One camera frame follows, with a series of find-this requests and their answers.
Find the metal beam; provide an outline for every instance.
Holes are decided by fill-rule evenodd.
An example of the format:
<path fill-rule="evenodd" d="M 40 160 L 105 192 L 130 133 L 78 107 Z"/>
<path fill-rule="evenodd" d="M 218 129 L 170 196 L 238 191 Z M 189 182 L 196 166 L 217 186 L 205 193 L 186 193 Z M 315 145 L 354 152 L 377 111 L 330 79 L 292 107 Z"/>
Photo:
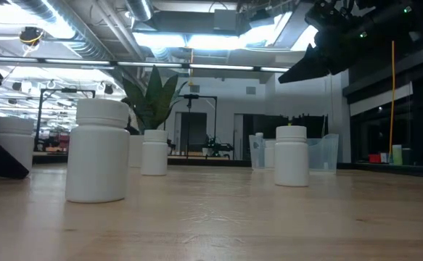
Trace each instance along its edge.
<path fill-rule="evenodd" d="M 259 73 L 284 73 L 289 67 L 266 67 L 258 65 L 207 65 L 188 62 L 132 62 L 132 61 L 101 61 L 85 59 L 53 59 L 53 58 L 30 58 L 30 57 L 0 57 L 0 65 L 25 65 L 41 67 L 42 65 L 70 65 L 96 67 L 100 70 L 114 69 L 115 67 L 160 67 L 160 68 L 182 68 L 197 70 L 226 70 L 245 71 Z"/>

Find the fluorescent light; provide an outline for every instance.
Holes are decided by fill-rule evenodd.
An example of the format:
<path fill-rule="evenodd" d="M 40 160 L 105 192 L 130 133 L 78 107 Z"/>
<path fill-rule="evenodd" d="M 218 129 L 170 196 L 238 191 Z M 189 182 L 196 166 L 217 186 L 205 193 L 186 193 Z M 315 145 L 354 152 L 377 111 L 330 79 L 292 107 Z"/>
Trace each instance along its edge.
<path fill-rule="evenodd" d="M 283 68 L 283 67 L 262 67 L 261 72 L 270 72 L 270 73 L 285 73 L 290 68 Z"/>
<path fill-rule="evenodd" d="M 198 65 L 190 64 L 192 69 L 253 70 L 253 66 L 238 65 Z"/>
<path fill-rule="evenodd" d="M 237 36 L 194 35 L 189 45 L 193 49 L 235 50 L 244 47 Z"/>
<path fill-rule="evenodd" d="M 271 37 L 272 32 L 274 31 L 275 25 L 263 25 L 256 28 L 252 28 L 246 33 L 242 34 L 239 40 L 242 43 L 242 46 L 247 44 L 256 44 Z"/>
<path fill-rule="evenodd" d="M 311 44 L 312 47 L 316 47 L 314 43 L 314 36 L 318 33 L 318 30 L 314 26 L 310 25 L 306 30 L 301 34 L 297 42 L 292 46 L 292 51 L 306 51 L 308 45 Z"/>
<path fill-rule="evenodd" d="M 45 59 L 49 63 L 73 64 L 73 65 L 110 65 L 108 61 L 91 61 L 84 59 Z"/>
<path fill-rule="evenodd" d="M 0 57 L 0 62 L 38 62 L 38 60 L 24 57 Z"/>
<path fill-rule="evenodd" d="M 24 112 L 35 112 L 38 108 L 24 108 L 24 107 L 0 107 L 1 111 L 24 111 Z M 68 113 L 75 113 L 77 109 L 42 109 L 42 112 L 56 112 L 65 111 Z"/>
<path fill-rule="evenodd" d="M 185 40 L 179 34 L 134 33 L 140 46 L 147 47 L 185 47 Z"/>
<path fill-rule="evenodd" d="M 181 68 L 181 64 L 167 63 L 167 62 L 118 62 L 120 66 L 142 66 L 142 67 L 166 67 L 166 68 Z"/>
<path fill-rule="evenodd" d="M 274 22 L 276 23 L 276 27 L 274 28 L 272 35 L 268 38 L 266 42 L 266 46 L 274 45 L 276 43 L 277 38 L 281 35 L 282 31 L 285 28 L 285 25 L 289 22 L 293 12 L 286 12 L 285 14 L 280 14 L 274 18 Z"/>

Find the orange rod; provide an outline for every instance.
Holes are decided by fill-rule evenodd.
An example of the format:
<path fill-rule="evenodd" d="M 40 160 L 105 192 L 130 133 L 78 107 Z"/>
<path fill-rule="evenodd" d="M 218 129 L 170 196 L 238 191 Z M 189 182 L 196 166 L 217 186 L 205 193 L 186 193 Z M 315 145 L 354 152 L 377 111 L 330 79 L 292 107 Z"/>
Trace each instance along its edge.
<path fill-rule="evenodd" d="M 390 142 L 388 148 L 388 161 L 392 156 L 392 137 L 393 137 L 393 114 L 395 110 L 395 41 L 392 41 L 392 111 L 390 113 Z"/>

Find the door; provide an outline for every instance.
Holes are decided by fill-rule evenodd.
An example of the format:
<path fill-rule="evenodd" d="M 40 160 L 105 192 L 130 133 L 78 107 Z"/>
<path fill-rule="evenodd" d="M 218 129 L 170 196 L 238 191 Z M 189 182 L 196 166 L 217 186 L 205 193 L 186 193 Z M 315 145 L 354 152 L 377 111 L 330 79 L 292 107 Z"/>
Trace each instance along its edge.
<path fill-rule="evenodd" d="M 189 152 L 202 152 L 206 137 L 206 113 L 182 112 L 181 151 L 187 151 L 187 139 L 189 139 Z"/>

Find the light fixture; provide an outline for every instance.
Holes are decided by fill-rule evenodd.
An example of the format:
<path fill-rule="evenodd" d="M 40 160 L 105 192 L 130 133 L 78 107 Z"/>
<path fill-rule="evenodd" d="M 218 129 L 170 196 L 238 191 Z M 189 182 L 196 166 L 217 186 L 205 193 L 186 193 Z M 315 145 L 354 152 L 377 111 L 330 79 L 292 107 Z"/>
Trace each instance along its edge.
<path fill-rule="evenodd" d="M 36 112 L 38 108 L 24 108 L 24 107 L 0 107 L 0 111 L 23 111 L 23 112 Z M 43 108 L 42 112 L 56 112 L 56 111 L 65 111 L 71 114 L 75 114 L 77 109 L 49 109 Z"/>
<path fill-rule="evenodd" d="M 71 107 L 73 105 L 73 103 L 71 101 L 68 101 L 66 99 L 59 99 L 57 101 L 57 104 L 60 106 L 67 106 L 67 107 Z"/>
<path fill-rule="evenodd" d="M 289 22 L 292 14 L 293 12 L 286 12 L 285 14 L 280 14 L 274 18 L 274 22 L 276 23 L 276 26 L 274 27 L 274 30 L 272 31 L 271 36 L 268 38 L 265 46 L 274 45 L 276 43 L 277 39 L 279 38 L 282 31 L 284 30 L 285 26 Z"/>
<path fill-rule="evenodd" d="M 104 92 L 106 94 L 112 94 L 113 93 L 112 84 L 106 83 L 104 85 Z"/>
<path fill-rule="evenodd" d="M 250 26 L 252 28 L 273 24 L 274 20 L 272 19 L 272 16 L 268 14 L 266 9 L 259 9 L 256 11 L 255 15 L 250 18 Z"/>
<path fill-rule="evenodd" d="M 38 62 L 38 60 L 25 57 L 0 57 L 0 62 Z"/>
<path fill-rule="evenodd" d="M 12 89 L 15 91 L 21 91 L 21 83 L 15 82 L 12 84 Z"/>
<path fill-rule="evenodd" d="M 147 47 L 185 47 L 185 40 L 179 34 L 134 33 L 140 46 Z"/>
<path fill-rule="evenodd" d="M 118 62 L 120 66 L 141 66 L 141 67 L 167 67 L 167 68 L 181 68 L 181 64 L 168 62 Z"/>
<path fill-rule="evenodd" d="M 188 47 L 204 50 L 235 50 L 245 45 L 242 45 L 237 36 L 193 35 Z"/>
<path fill-rule="evenodd" d="M 253 70 L 253 66 L 239 66 L 239 65 L 199 65 L 190 64 L 192 69 L 219 69 L 219 70 Z"/>
<path fill-rule="evenodd" d="M 46 87 L 47 88 L 54 88 L 55 86 L 56 86 L 57 84 L 54 82 L 54 80 L 52 79 L 51 81 L 49 81 L 47 84 L 46 84 Z"/>
<path fill-rule="evenodd" d="M 261 43 L 263 46 L 264 42 L 271 37 L 275 25 L 263 25 L 260 27 L 252 28 L 246 33 L 239 37 L 242 47 L 248 44 Z"/>
<path fill-rule="evenodd" d="M 295 44 L 292 46 L 292 51 L 306 51 L 308 45 L 314 48 L 316 44 L 314 43 L 314 36 L 318 33 L 318 30 L 314 26 L 308 26 L 305 31 L 301 34 Z"/>
<path fill-rule="evenodd" d="M 110 65 L 108 61 L 91 61 L 84 59 L 45 59 L 46 62 L 66 65 Z"/>
<path fill-rule="evenodd" d="M 285 73 L 286 71 L 290 70 L 290 68 L 283 68 L 283 67 L 262 67 L 261 72 L 270 72 L 270 73 Z"/>
<path fill-rule="evenodd" d="M 37 88 L 32 88 L 32 83 L 29 80 L 23 80 L 21 82 L 21 91 L 26 94 L 40 94 Z"/>

